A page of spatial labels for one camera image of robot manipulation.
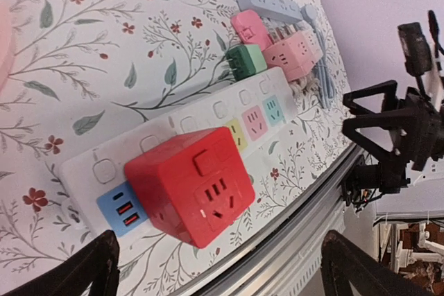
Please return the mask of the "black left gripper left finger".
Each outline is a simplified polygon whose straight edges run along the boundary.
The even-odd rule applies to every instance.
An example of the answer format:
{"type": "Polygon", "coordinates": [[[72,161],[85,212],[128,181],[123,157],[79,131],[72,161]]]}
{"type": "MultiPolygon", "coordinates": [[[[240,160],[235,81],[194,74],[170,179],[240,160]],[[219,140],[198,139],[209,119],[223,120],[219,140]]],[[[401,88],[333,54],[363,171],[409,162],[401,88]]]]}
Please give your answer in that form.
{"type": "Polygon", "coordinates": [[[115,233],[106,230],[71,258],[7,295],[116,295],[120,247],[115,233]]]}

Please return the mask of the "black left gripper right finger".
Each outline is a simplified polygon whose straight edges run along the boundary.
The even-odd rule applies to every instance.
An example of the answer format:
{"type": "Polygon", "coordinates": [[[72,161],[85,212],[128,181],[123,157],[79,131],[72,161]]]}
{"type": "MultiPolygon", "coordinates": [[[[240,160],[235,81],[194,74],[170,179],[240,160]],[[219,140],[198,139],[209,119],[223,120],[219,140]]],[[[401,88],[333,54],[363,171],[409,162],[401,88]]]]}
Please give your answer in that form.
{"type": "Polygon", "coordinates": [[[327,296],[431,295],[408,279],[390,271],[336,230],[326,233],[321,246],[321,275],[327,296]]]}

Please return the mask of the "white power strip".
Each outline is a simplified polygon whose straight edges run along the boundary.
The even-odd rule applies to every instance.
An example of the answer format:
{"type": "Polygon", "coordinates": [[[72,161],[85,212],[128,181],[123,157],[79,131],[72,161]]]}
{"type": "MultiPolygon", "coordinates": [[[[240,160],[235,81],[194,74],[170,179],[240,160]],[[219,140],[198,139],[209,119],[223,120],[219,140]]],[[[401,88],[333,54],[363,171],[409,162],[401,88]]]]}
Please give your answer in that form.
{"type": "Polygon", "coordinates": [[[225,126],[246,159],[296,116],[296,104],[284,72],[274,67],[151,119],[64,162],[60,179],[80,221],[93,236],[107,229],[120,243],[132,243],[152,229],[152,214],[141,206],[124,174],[137,157],[157,162],[182,150],[193,139],[225,126]]]}

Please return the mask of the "pink cube socket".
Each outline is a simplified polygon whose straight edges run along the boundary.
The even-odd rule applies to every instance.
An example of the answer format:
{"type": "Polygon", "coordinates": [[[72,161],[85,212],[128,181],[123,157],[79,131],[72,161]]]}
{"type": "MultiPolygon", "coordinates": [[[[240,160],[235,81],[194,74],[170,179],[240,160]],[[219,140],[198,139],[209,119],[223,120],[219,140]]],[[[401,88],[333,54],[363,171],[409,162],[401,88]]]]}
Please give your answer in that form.
{"type": "Polygon", "coordinates": [[[311,30],[297,31],[272,44],[262,54],[269,68],[283,70],[287,82],[307,76],[323,57],[318,38],[311,30]]]}

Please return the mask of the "red cube adapter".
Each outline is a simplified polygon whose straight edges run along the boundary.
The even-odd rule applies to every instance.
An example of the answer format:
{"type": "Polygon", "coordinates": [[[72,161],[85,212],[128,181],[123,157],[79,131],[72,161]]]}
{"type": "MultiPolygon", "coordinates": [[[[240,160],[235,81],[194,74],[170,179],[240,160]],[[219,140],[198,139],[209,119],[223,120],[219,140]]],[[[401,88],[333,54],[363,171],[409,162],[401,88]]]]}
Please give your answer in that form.
{"type": "Polygon", "coordinates": [[[124,174],[152,225],[207,247],[254,202],[230,130],[179,134],[130,160],[124,174]]]}

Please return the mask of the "light blue round plug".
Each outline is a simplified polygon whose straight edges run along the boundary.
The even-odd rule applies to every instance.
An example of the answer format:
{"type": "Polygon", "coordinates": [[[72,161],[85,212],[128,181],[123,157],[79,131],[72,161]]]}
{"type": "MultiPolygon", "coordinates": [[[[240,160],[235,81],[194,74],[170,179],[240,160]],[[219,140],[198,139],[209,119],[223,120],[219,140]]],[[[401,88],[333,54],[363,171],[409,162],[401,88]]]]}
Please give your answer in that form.
{"type": "Polygon", "coordinates": [[[316,28],[317,10],[311,4],[306,4],[301,8],[303,19],[313,28],[316,28]]]}

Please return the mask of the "green plug adapter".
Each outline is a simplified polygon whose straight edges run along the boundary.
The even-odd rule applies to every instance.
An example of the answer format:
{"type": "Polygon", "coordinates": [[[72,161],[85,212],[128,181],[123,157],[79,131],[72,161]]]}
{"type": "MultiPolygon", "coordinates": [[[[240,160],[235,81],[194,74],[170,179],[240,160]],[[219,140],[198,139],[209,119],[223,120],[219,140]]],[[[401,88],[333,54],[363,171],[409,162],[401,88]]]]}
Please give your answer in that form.
{"type": "Polygon", "coordinates": [[[226,52],[225,58],[237,82],[268,69],[258,44],[238,44],[226,52]]]}

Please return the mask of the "pink plug adapter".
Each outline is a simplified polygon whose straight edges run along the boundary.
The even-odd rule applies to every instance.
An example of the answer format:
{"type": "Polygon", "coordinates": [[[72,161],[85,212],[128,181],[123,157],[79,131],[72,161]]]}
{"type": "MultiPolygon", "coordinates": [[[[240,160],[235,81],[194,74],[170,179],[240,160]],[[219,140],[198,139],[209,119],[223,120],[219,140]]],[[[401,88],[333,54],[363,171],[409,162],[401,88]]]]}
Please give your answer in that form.
{"type": "Polygon", "coordinates": [[[241,11],[230,21],[243,44],[257,44],[261,51],[273,44],[262,19],[254,10],[241,11]]]}

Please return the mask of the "pink round socket base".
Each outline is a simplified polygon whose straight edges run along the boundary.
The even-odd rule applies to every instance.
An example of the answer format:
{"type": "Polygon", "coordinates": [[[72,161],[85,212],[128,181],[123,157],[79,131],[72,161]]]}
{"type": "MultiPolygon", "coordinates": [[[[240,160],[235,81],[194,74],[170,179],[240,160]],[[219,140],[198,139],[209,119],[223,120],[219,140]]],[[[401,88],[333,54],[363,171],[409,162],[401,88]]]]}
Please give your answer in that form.
{"type": "Polygon", "coordinates": [[[8,2],[1,0],[1,89],[10,74],[15,59],[15,36],[12,28],[12,15],[8,2]]]}

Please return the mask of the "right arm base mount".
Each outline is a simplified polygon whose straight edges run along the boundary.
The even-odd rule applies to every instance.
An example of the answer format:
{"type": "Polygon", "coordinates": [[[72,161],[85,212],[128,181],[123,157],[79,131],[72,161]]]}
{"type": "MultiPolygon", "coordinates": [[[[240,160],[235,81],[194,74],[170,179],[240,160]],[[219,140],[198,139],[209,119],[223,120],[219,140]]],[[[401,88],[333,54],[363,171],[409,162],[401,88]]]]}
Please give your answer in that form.
{"type": "Polygon", "coordinates": [[[345,205],[359,213],[385,195],[399,194],[410,183],[406,171],[394,174],[380,162],[366,164],[364,156],[360,155],[341,181],[341,195],[345,205]]]}

